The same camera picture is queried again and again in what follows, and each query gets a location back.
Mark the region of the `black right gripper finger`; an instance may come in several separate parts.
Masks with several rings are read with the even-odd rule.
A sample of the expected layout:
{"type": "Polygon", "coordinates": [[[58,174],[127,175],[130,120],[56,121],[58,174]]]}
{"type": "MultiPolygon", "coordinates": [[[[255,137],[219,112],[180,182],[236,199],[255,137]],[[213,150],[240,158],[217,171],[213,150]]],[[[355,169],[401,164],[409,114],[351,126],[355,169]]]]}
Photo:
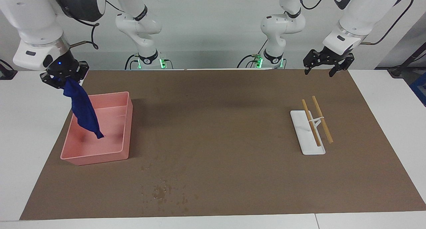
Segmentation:
{"type": "Polygon", "coordinates": [[[46,71],[40,74],[41,81],[56,89],[64,89],[66,75],[60,71],[46,71]]]}
{"type": "Polygon", "coordinates": [[[80,82],[81,80],[85,79],[90,67],[86,61],[81,61],[81,62],[76,61],[75,65],[76,65],[75,81],[80,82]]]}

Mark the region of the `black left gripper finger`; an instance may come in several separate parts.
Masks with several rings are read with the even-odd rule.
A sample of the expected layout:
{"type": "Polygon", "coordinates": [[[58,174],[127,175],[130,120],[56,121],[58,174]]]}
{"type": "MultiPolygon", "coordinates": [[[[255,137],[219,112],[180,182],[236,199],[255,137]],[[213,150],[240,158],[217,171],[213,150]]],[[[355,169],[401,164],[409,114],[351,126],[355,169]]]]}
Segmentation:
{"type": "Polygon", "coordinates": [[[321,53],[322,52],[318,52],[315,49],[312,49],[304,57],[303,65],[305,67],[304,69],[305,75],[308,75],[310,71],[312,70],[312,68],[322,65],[321,53]]]}
{"type": "Polygon", "coordinates": [[[349,53],[342,63],[335,62],[334,67],[329,71],[329,76],[333,77],[338,71],[347,70],[354,61],[353,53],[349,53]]]}

